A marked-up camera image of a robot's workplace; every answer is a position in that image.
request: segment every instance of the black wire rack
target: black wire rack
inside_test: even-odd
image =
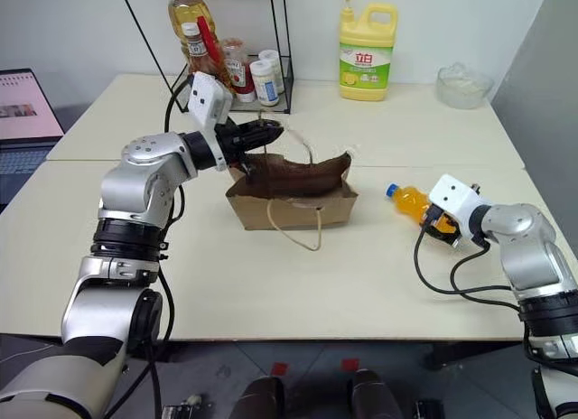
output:
[[[166,74],[163,71],[163,68],[161,67],[161,64],[159,63],[156,55],[154,54],[154,51],[153,51],[153,48],[151,47],[150,42],[146,38],[145,31],[143,30],[143,27],[141,26],[141,24],[138,21],[138,18],[136,17],[135,10],[133,9],[133,6],[131,6],[129,0],[124,0],[124,1],[126,4],[126,8],[128,9],[128,12],[130,13],[131,17],[133,18],[133,21],[135,22],[136,28],[138,29],[138,31],[141,34],[141,37],[143,38],[143,41],[144,41],[144,44],[146,45],[146,48],[148,49],[149,53],[151,54],[151,57],[153,58],[154,65],[156,65],[156,68],[160,71],[161,76],[163,77],[164,83],[166,84],[166,87],[171,91],[171,93],[173,93],[174,89],[181,83],[181,81],[184,78],[186,78],[187,74],[189,73],[188,64],[184,65],[178,78],[174,81],[173,84],[171,84],[169,82],[169,80],[167,79]],[[235,99],[235,101],[233,102],[233,106],[231,108],[231,111],[244,111],[244,112],[264,111],[264,112],[279,112],[279,113],[284,113],[284,114],[290,114],[291,113],[291,103],[292,103],[292,99],[293,99],[294,72],[293,72],[293,61],[291,58],[291,42],[289,39],[289,23],[287,21],[287,3],[286,3],[286,0],[283,0],[283,18],[284,18],[285,33],[286,33],[286,40],[287,40],[287,51],[288,51],[288,53],[285,55],[283,55],[281,53],[281,46],[280,46],[280,42],[279,42],[279,28],[277,25],[277,14],[275,12],[275,0],[270,0],[270,4],[271,4],[271,16],[273,19],[273,27],[275,29],[275,43],[277,46],[277,51],[279,52],[279,56],[281,57],[281,59],[280,59],[281,71],[284,75],[284,77],[283,77],[284,93],[279,95],[279,103],[277,103],[275,106],[271,106],[271,107],[262,106],[258,101],[253,101],[251,103],[242,103],[242,102],[238,101],[237,99]],[[249,56],[251,58],[256,57],[256,55],[249,55]],[[176,104],[177,104],[178,108],[181,110],[181,112],[187,112],[188,111],[187,103],[188,103],[190,93],[191,93],[191,89],[186,88],[181,92],[179,97],[177,97]]]

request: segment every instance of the orange juice bottle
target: orange juice bottle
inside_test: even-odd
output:
[[[425,193],[421,193],[412,186],[400,188],[397,184],[391,184],[386,195],[396,204],[397,210],[408,215],[415,223],[421,225],[424,214],[430,207],[430,202]],[[450,219],[444,214],[434,226],[442,234],[454,234],[456,227],[450,223]]]

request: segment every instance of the paper bag handle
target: paper bag handle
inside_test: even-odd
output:
[[[291,237],[289,234],[287,234],[285,231],[283,231],[282,229],[280,229],[277,224],[275,223],[275,221],[273,220],[273,214],[271,213],[271,206],[273,205],[273,199],[269,200],[267,202],[267,218],[269,219],[269,223],[271,224],[271,226],[273,228],[275,228],[277,231],[279,231],[281,234],[283,234],[284,236],[286,236],[287,238],[289,238],[291,241],[293,241],[296,245],[299,245],[301,247],[304,247],[307,250],[311,250],[312,252],[315,252],[319,249],[322,248],[322,209],[318,208],[318,209],[314,209],[315,210],[315,214],[317,216],[317,245],[315,247],[313,246],[309,246],[293,237]]]

